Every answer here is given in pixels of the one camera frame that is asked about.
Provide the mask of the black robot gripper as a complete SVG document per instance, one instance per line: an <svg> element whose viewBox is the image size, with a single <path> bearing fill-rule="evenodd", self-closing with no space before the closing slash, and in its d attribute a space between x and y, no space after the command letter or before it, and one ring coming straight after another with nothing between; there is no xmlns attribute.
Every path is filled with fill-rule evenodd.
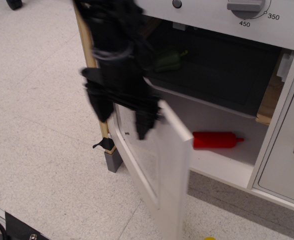
<svg viewBox="0 0 294 240"><path fill-rule="evenodd" d="M135 126L139 140L159 119L160 96L144 79L144 71L132 60L119 65L101 63L80 71L86 79L89 102L98 119L106 122L114 111L114 103L135 111Z"/></svg>

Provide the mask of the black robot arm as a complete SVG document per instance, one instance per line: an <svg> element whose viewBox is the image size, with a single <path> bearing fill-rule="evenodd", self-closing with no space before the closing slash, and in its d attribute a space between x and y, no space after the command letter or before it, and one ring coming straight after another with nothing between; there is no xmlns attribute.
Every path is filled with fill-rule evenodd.
<svg viewBox="0 0 294 240"><path fill-rule="evenodd" d="M154 68L155 52L139 32L143 9L133 0L76 0L76 9L89 28L91 53L97 68L81 71L89 101L101 122L114 104L135 112L137 137L143 140L154 127L159 96L145 81Z"/></svg>

